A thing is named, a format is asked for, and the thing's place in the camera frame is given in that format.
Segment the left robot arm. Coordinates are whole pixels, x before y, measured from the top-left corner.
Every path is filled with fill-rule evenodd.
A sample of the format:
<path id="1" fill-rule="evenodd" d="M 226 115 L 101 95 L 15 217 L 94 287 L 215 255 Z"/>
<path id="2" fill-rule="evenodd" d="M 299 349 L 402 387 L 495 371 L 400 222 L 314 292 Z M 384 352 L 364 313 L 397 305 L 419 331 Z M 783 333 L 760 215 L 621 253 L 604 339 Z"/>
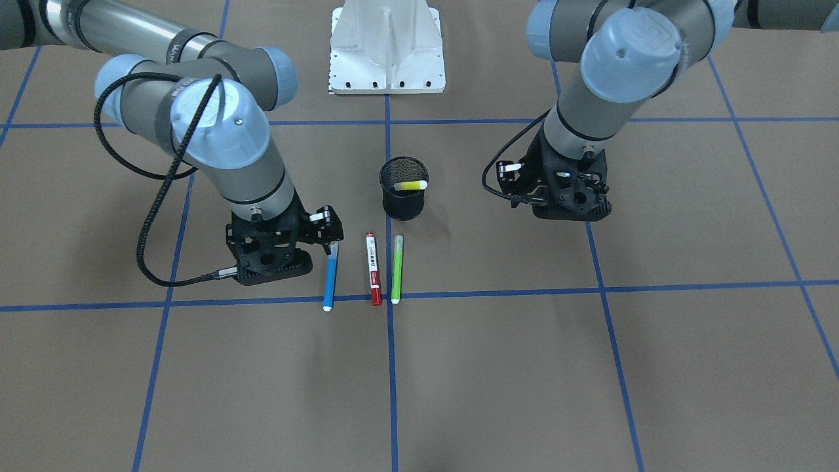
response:
<path id="1" fill-rule="evenodd" d="M 495 155 L 498 188 L 537 218 L 596 222 L 606 194 L 606 146 L 642 104 L 710 56 L 733 29 L 837 30 L 836 1 L 539 1 L 526 26 L 534 56 L 578 65 L 524 157 Z"/>

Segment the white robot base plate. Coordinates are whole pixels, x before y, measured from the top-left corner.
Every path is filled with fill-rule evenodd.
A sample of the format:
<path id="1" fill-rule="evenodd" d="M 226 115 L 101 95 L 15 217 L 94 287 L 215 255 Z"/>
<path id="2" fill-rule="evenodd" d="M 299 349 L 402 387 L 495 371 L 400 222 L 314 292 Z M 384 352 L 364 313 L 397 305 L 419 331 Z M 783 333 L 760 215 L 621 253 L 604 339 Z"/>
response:
<path id="1" fill-rule="evenodd" d="M 332 94 L 446 90 L 440 12 L 427 2 L 347 1 L 330 17 Z"/>

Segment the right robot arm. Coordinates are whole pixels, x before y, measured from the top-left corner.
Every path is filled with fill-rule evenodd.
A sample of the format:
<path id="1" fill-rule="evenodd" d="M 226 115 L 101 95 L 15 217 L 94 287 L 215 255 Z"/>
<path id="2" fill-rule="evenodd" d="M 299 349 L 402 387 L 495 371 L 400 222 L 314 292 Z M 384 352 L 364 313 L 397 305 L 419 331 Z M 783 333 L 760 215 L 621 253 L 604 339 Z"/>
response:
<path id="1" fill-rule="evenodd" d="M 120 1 L 3 1 L 2 49 L 66 45 L 108 54 L 97 73 L 93 123 L 105 152 L 161 182 L 136 245 L 138 269 L 159 286 L 233 278 L 243 286 L 311 272 L 304 245 L 336 268 L 341 221 L 313 213 L 279 152 L 267 111 L 298 88 L 284 51 L 244 48 Z M 172 183 L 203 172 L 231 209 L 225 243 L 234 266 L 179 281 L 153 274 L 147 240 Z"/>

